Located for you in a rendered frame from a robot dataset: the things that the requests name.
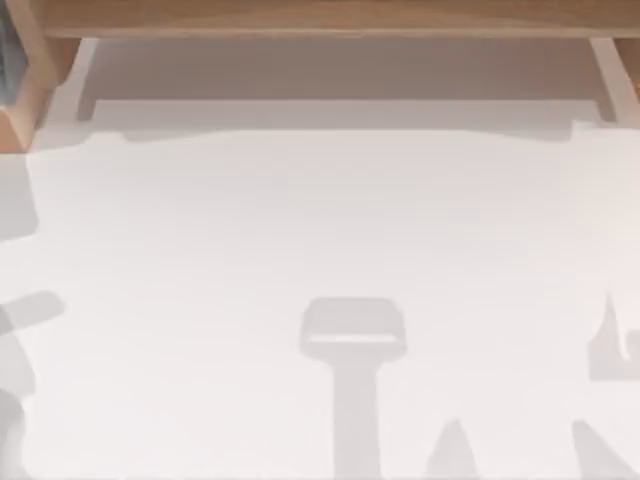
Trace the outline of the wooden cupboard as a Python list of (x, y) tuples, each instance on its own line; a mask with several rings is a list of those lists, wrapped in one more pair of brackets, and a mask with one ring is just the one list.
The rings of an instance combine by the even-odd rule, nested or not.
[(101, 100), (586, 99), (610, 40), (640, 96), (640, 0), (13, 0)]

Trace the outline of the pale wooden drawer front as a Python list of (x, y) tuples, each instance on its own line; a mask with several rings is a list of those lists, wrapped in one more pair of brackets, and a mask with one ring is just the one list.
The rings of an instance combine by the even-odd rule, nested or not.
[(75, 47), (45, 33), (45, 0), (6, 0), (28, 67), (14, 103), (0, 107), (0, 154), (23, 153), (32, 144), (53, 91), (68, 73)]

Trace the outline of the grey pierced drawer inside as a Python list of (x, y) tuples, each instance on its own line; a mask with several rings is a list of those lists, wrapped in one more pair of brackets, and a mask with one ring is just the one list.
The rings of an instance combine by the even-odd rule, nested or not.
[(0, 0), (0, 107), (15, 102), (27, 67), (27, 56), (6, 0)]

